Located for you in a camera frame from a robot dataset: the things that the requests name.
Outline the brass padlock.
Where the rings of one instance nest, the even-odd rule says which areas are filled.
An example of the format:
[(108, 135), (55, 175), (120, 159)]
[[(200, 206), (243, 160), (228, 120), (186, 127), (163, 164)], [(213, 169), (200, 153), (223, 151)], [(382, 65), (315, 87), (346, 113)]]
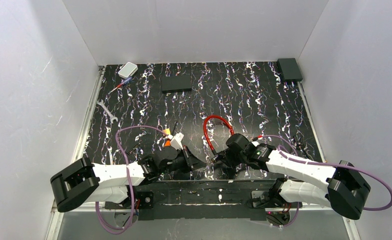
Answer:
[(163, 132), (164, 132), (165, 134), (167, 134), (167, 135), (170, 135), (170, 134), (171, 134), (171, 132), (170, 132), (170, 129), (169, 129), (169, 128), (167, 128), (167, 129), (164, 129), (164, 130), (163, 130)]

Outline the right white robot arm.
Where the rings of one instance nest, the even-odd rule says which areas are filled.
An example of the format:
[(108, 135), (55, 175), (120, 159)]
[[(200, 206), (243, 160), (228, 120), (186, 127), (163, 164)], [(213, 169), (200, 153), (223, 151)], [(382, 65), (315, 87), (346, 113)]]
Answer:
[(231, 168), (244, 164), (255, 170), (284, 175), (269, 189), (267, 200), (276, 204), (313, 203), (332, 208), (348, 219), (360, 219), (370, 185), (351, 163), (341, 161), (328, 166), (269, 144), (249, 141), (239, 133), (232, 135), (226, 146), (214, 153), (214, 162)]

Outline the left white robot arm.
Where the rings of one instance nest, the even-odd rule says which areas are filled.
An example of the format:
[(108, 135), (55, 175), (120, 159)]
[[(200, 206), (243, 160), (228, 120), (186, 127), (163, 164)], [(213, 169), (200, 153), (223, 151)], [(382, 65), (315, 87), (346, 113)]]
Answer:
[(104, 165), (81, 158), (51, 177), (57, 210), (66, 213), (84, 203), (136, 204), (136, 186), (151, 184), (168, 172), (189, 173), (206, 167), (187, 146), (171, 146), (130, 164)]

